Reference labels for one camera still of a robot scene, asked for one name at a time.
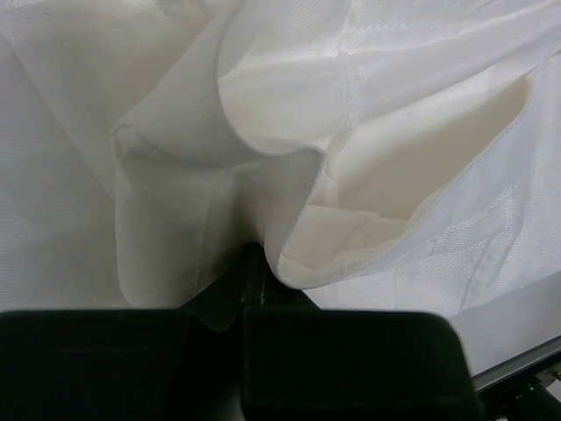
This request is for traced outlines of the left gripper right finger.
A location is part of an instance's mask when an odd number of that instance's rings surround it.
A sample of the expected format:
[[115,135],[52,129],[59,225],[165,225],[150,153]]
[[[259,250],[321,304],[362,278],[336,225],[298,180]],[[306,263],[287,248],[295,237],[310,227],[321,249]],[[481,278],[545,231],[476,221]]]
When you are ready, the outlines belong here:
[[427,312],[320,310],[245,250],[249,420],[480,420],[458,335]]

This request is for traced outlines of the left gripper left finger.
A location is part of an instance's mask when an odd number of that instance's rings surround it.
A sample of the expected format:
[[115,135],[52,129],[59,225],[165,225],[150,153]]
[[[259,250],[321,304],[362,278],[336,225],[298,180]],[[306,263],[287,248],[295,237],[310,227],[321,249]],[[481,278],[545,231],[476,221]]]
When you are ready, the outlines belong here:
[[240,420],[237,317],[246,246],[177,310],[15,310],[1,316],[4,420]]

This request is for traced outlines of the white pleated skirt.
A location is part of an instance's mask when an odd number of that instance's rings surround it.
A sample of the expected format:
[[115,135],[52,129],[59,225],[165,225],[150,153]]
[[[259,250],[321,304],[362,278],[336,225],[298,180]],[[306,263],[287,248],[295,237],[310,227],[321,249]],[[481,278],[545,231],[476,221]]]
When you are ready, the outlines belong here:
[[557,1],[4,1],[1,307],[177,307],[240,247],[324,308],[560,269]]

